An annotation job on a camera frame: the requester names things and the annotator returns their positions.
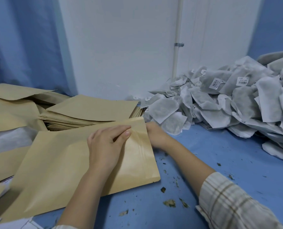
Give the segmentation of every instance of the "pile of white tea bags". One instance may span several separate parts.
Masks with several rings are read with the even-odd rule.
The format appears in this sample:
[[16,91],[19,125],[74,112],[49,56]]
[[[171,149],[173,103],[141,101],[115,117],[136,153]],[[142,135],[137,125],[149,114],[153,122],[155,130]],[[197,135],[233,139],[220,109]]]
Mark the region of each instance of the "pile of white tea bags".
[[258,132],[271,140],[264,150],[283,159],[283,52],[257,61],[246,56],[218,70],[201,66],[149,92],[140,100],[145,122],[171,135],[196,123],[242,138]]

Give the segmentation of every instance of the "hand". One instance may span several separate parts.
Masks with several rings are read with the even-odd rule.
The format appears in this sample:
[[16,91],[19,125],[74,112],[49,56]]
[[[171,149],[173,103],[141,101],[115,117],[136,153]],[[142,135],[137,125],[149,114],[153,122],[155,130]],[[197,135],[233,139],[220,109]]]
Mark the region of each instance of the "hand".
[[152,147],[165,150],[166,142],[172,137],[165,133],[155,122],[146,123],[146,127]]
[[92,133],[87,139],[90,168],[99,168],[110,175],[118,162],[122,146],[131,135],[127,131],[130,128],[130,125],[117,125]]

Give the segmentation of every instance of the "white wall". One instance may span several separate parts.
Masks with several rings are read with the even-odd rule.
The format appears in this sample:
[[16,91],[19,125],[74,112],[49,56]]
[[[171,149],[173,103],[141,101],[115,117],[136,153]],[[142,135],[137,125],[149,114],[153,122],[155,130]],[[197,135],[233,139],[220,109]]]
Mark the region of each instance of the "white wall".
[[177,4],[55,0],[59,37],[67,39],[60,40],[67,78],[77,92],[119,100],[162,85],[172,73]]
[[177,74],[246,56],[262,0],[184,0]]

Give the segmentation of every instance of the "person's left hand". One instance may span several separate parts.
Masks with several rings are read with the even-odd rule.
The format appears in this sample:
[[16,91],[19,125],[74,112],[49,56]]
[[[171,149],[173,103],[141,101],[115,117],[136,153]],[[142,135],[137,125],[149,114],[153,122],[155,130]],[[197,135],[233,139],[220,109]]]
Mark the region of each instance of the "person's left hand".
[[118,162],[121,148],[130,137],[130,125],[101,128],[87,138],[90,150],[90,169],[105,170],[108,175]]

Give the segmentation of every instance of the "plaid shirt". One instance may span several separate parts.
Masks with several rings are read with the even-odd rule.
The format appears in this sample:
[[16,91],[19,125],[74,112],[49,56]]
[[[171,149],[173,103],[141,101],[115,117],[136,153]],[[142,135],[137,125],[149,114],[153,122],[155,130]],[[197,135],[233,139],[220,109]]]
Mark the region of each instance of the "plaid shirt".
[[[218,172],[204,181],[196,208],[210,229],[283,229],[269,208]],[[57,226],[53,229],[75,228]]]

